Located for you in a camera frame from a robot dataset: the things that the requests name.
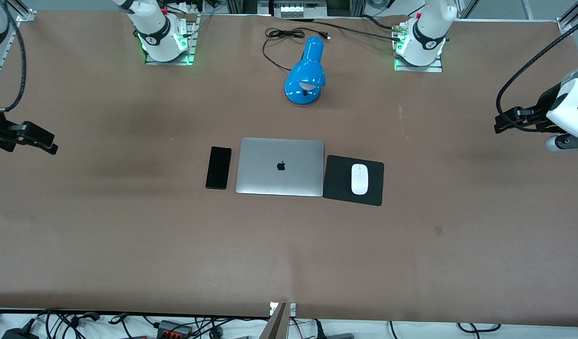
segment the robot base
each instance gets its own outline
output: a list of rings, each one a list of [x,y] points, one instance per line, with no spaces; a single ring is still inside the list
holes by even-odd
[[[411,28],[412,22],[401,22],[399,29],[392,32],[393,37],[397,37],[401,39],[401,41],[393,41],[393,48],[394,48],[394,70],[395,71],[411,71],[411,72],[430,72],[430,73],[442,73],[442,47],[444,42],[441,43],[437,48],[437,50],[426,52],[424,56],[428,55],[436,55],[435,59],[431,61],[430,64],[425,66],[416,66],[413,65],[407,60],[404,59],[403,52],[405,51],[408,42],[409,42],[409,32],[412,30]]]
[[[196,30],[199,28],[199,22],[201,21],[201,15],[197,15],[196,21],[186,21],[185,19],[179,19],[179,26],[181,34],[188,34],[188,37],[183,38],[179,37],[178,43],[180,46],[185,47],[186,49],[181,52],[176,58],[167,61],[167,62],[158,62],[149,56],[149,54],[145,51],[144,52],[144,64],[145,65],[167,65],[167,66],[190,66],[193,64],[195,60],[195,50],[197,47],[197,36],[199,33],[195,33]]]

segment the white computer mouse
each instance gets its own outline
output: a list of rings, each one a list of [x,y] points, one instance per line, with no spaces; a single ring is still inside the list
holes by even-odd
[[[369,169],[366,165],[355,163],[352,165],[352,193],[363,195],[369,190]]]

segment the black mouse pad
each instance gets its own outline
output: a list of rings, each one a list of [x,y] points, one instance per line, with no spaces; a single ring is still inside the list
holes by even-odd
[[[369,170],[369,190],[363,195],[352,193],[352,165],[355,163],[362,163]],[[323,198],[381,206],[384,168],[382,162],[328,156]]]

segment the blue desk lamp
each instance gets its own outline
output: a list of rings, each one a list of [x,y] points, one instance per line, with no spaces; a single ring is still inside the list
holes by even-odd
[[[300,60],[285,81],[285,95],[292,103],[308,105],[315,102],[321,94],[321,87],[325,86],[325,70],[321,65],[323,39],[313,36],[306,40],[306,47]]]

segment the silver laptop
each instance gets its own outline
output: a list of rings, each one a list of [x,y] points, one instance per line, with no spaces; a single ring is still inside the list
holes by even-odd
[[[237,193],[322,197],[325,143],[244,137]]]

